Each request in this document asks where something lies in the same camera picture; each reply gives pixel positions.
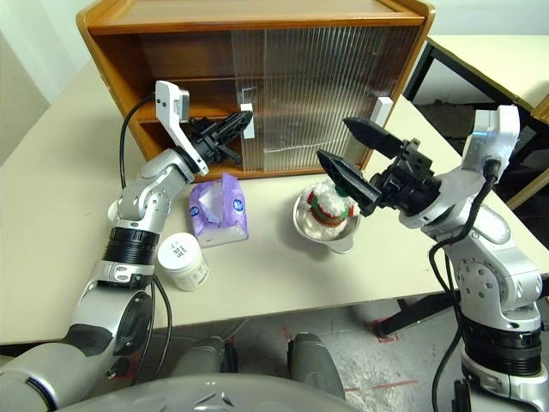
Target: black cable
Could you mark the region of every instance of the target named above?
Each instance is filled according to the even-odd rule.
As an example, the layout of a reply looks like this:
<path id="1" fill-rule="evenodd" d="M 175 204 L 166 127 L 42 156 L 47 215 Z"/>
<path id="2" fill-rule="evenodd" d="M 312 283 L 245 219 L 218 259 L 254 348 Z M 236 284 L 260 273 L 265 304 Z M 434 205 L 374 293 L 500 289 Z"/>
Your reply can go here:
<path id="1" fill-rule="evenodd" d="M 155 380 L 158 377 L 158 373 L 160 372 L 160 369 L 164 364 L 164 359 L 166 358 L 168 347 L 170 346 L 170 340 L 172 339 L 172 306 L 170 305 L 170 300 L 168 299 L 168 295 L 166 294 L 166 291 L 164 290 L 164 287 L 162 286 L 160 279 L 156 276 L 154 276 L 154 283 L 156 284 L 156 287 L 160 291 L 160 295 L 162 296 L 164 305 L 166 306 L 167 331 L 166 331 L 166 340 L 164 341 L 164 349 L 162 350 L 162 356 L 160 357 L 158 366 L 156 367 L 156 372 L 154 372 L 154 375 L 151 380 Z"/>
<path id="2" fill-rule="evenodd" d="M 452 305 L 454 307 L 455 321 L 459 324 L 461 308 L 459 306 L 459 302 L 457 301 L 457 296 L 454 289 L 454 281 L 452 279 L 452 267 L 450 264 L 449 256 L 446 253 L 444 253 L 444 263 L 446 265 L 446 278 L 448 279 L 448 287 L 452 293 L 452 296 L 454 297 L 454 302 L 457 304 Z"/>
<path id="3" fill-rule="evenodd" d="M 124 143 L 126 141 L 126 129 L 128 128 L 128 123 L 130 122 L 131 117 L 134 115 L 135 112 L 139 110 L 141 106 L 143 106 L 148 101 L 151 101 L 153 99 L 153 95 L 147 96 L 146 98 L 140 100 L 137 102 L 135 106 L 131 108 L 131 110 L 126 114 L 126 117 L 124 118 L 124 122 L 122 123 L 122 129 L 120 130 L 120 147 L 118 148 L 118 164 L 120 166 L 120 184 L 122 185 L 122 188 L 126 187 L 126 171 L 124 166 Z"/>
<path id="4" fill-rule="evenodd" d="M 462 328 L 458 324 L 457 330 L 455 331 L 454 339 L 452 339 L 452 342 L 446 349 L 446 352 L 444 352 L 444 356 L 440 360 L 437 371 L 435 372 L 435 378 L 432 380 L 431 403 L 432 403 L 432 408 L 433 410 L 435 410 L 435 412 L 438 412 L 438 400 L 437 400 L 438 381 L 440 380 L 440 377 L 443 374 L 443 370 L 446 367 L 446 364 L 448 363 L 450 356 L 454 353 L 455 347 L 457 346 L 457 344 L 460 342 L 461 339 L 462 339 Z"/>
<path id="5" fill-rule="evenodd" d="M 131 380 L 130 386 L 135 385 L 136 382 L 137 382 L 137 378 L 139 378 L 139 373 L 141 372 L 141 368 L 143 366 L 143 361 L 144 361 L 145 355 L 147 354 L 147 351 L 148 351 L 148 345 L 150 344 L 151 336 L 153 335 L 154 305 L 155 305 L 154 296 L 155 295 L 156 295 L 156 293 L 155 293 L 155 290 L 154 290 L 154 283 L 151 283 L 151 300 L 152 300 L 152 305 L 153 305 L 153 309 L 151 311 L 151 320 L 148 323 L 148 333 L 147 333 L 147 339 L 145 340 L 145 346 L 143 347 L 143 353 L 141 355 L 141 359 L 139 360 L 139 363 L 137 364 L 137 369 L 136 369 L 136 372 L 134 373 L 134 377 Z"/>
<path id="6" fill-rule="evenodd" d="M 486 181 L 484 182 L 484 184 L 480 188 L 479 193 L 477 194 L 477 196 L 474 197 L 474 200 L 471 203 L 471 209 L 469 210 L 468 218 L 465 220 L 465 223 L 463 224 L 462 230 L 456 236 L 437 242 L 429 250 L 429 263 L 431 264 L 435 277 L 443 287 L 444 292 L 446 292 L 449 299 L 452 300 L 452 305 L 454 307 L 455 317 L 457 320 L 457 331 L 455 332 L 454 339 L 452 340 L 451 344 L 448 346 L 448 349 L 446 349 L 446 352 L 444 353 L 443 358 L 438 364 L 437 371 L 435 372 L 435 377 L 432 381 L 431 403 L 432 403 L 432 408 L 434 412 L 438 412 L 438 402 L 437 402 L 438 381 L 440 380 L 442 372 L 446 367 L 446 363 L 448 362 L 448 359 L 450 358 L 450 356 L 455 350 L 455 347 L 457 346 L 458 342 L 462 338 L 462 328 L 460 325 L 461 309 L 459 307 L 459 304 L 454 294 L 454 290 L 453 290 L 454 285 L 451 280 L 451 272 L 449 270 L 449 261 L 447 261 L 447 264 L 446 264 L 446 269 L 448 271 L 447 276 L 449 278 L 449 286 L 448 286 L 440 275 L 440 272 L 437 267 L 437 262 L 435 261 L 435 255 L 437 251 L 443 248 L 444 246 L 452 245 L 456 242 L 459 242 L 460 240 L 464 240 L 469 235 L 469 232 L 474 226 L 474 221 L 476 220 L 477 215 L 479 214 L 480 206 L 484 202 L 484 199 L 486 198 L 486 196 L 488 196 L 488 193 L 490 193 L 490 191 L 492 190 L 492 187 L 498 181 L 498 171 L 500 166 L 501 164 L 499 161 L 488 161 L 486 163 L 486 166 L 484 169 L 484 177 Z"/>

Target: desk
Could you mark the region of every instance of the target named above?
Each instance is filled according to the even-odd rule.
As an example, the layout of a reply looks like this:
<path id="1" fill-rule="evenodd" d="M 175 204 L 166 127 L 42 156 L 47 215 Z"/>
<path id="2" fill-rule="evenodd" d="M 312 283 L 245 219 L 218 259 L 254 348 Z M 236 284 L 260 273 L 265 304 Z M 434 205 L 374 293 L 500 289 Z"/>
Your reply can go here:
<path id="1" fill-rule="evenodd" d="M 429 36 L 404 91 L 410 101 L 418 93 L 433 59 L 498 104 L 517 105 L 524 124 L 532 125 L 536 131 L 547 130 L 547 124 L 532 118 L 530 113 L 549 93 L 549 36 Z M 516 209 L 548 183 L 549 168 L 507 205 Z"/>
<path id="2" fill-rule="evenodd" d="M 106 210 L 119 193 L 118 132 L 122 119 L 89 64 L 28 132 L 2 172 L 0 343 L 58 339 L 100 258 L 110 230 Z M 406 100 L 388 124 L 417 137 L 437 173 L 458 154 Z M 126 176 L 143 163 L 129 139 Z M 371 157 L 367 175 L 388 161 Z M 380 209 L 363 220 L 355 246 L 337 255 L 302 239 L 292 224 L 301 190 L 324 176 L 242 181 L 250 238 L 204 250 L 208 280 L 191 293 L 165 281 L 175 325 L 349 305 L 440 291 L 427 261 L 431 241 Z M 188 188 L 173 205 L 165 236 L 190 231 Z M 493 194 L 487 201 L 510 224 L 517 244 L 543 271 L 549 251 Z M 159 302 L 155 325 L 166 325 Z"/>

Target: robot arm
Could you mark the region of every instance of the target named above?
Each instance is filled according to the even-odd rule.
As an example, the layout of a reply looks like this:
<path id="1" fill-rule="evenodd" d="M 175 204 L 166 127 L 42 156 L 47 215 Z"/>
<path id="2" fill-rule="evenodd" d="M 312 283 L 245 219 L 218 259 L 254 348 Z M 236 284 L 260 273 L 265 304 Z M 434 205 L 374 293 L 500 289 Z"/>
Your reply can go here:
<path id="1" fill-rule="evenodd" d="M 80 401 L 100 377 L 126 367 L 142 346 L 152 313 L 146 292 L 154 252 L 172 202 L 208 164 L 238 155 L 226 147 L 251 121 L 239 112 L 220 123 L 188 120 L 189 94 L 156 85 L 157 117 L 175 148 L 149 161 L 109 209 L 113 223 L 102 259 L 92 270 L 61 342 L 33 348 L 0 368 L 0 409 L 55 410 Z M 189 121 L 191 141 L 179 126 Z"/>
<path id="2" fill-rule="evenodd" d="M 457 236 L 472 210 L 471 196 L 484 189 L 487 179 L 495 183 L 509 164 L 520 128 L 516 108 L 477 112 L 462 164 L 439 176 L 418 151 L 417 140 L 403 142 L 368 120 L 344 122 L 360 142 L 394 161 L 366 182 L 342 158 L 319 151 L 321 165 L 339 191 L 359 203 L 362 215 L 376 207 L 400 210 L 404 226 L 421 228 L 450 258 L 461 292 L 463 385 L 475 398 L 489 392 L 549 410 L 535 304 L 542 289 L 539 271 L 518 250 L 507 223 L 485 206 L 472 230 Z"/>

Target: tissue box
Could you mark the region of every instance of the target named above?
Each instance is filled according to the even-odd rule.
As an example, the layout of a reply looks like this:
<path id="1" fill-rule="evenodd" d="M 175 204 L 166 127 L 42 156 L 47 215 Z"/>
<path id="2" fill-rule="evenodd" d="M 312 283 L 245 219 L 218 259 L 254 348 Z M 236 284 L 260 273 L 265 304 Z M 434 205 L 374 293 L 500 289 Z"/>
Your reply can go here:
<path id="1" fill-rule="evenodd" d="M 190 193 L 189 214 L 201 247 L 248 239 L 244 193 L 230 174 L 196 185 Z"/>

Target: metal bowl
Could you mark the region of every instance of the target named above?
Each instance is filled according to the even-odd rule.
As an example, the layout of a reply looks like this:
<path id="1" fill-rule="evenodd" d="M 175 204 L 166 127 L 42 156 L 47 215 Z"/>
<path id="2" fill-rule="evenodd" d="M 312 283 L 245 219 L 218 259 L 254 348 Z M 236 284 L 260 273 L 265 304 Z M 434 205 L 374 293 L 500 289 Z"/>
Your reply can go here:
<path id="1" fill-rule="evenodd" d="M 314 239 L 305 233 L 305 214 L 309 210 L 309 205 L 301 200 L 301 195 L 298 196 L 293 205 L 293 225 L 298 233 L 305 239 L 315 243 L 323 243 L 327 245 L 335 253 L 349 253 L 353 248 L 353 233 L 356 232 L 360 223 L 360 215 L 355 215 L 347 222 L 345 228 L 332 240 Z"/>

